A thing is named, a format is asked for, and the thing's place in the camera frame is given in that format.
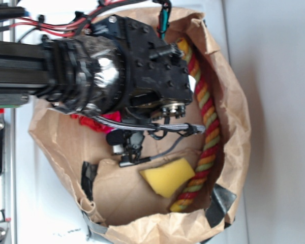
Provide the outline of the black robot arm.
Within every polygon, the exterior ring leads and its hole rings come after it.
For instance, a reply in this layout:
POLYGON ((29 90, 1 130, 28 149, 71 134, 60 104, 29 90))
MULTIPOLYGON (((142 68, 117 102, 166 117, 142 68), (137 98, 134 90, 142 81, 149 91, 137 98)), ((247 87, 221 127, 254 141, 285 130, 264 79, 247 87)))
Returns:
POLYGON ((65 114, 184 116, 193 93, 181 56, 150 25, 118 15, 94 23, 88 35, 39 45, 0 41, 0 108, 36 96, 65 114))

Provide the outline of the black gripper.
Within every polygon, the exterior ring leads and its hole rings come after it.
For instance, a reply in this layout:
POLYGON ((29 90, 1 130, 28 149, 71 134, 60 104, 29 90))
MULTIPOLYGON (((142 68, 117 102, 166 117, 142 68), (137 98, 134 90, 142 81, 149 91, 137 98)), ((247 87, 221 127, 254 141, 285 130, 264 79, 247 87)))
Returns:
POLYGON ((181 118, 193 100, 187 63, 174 43, 135 19, 112 15, 94 23, 92 58, 100 65, 93 107, 139 119, 181 118))

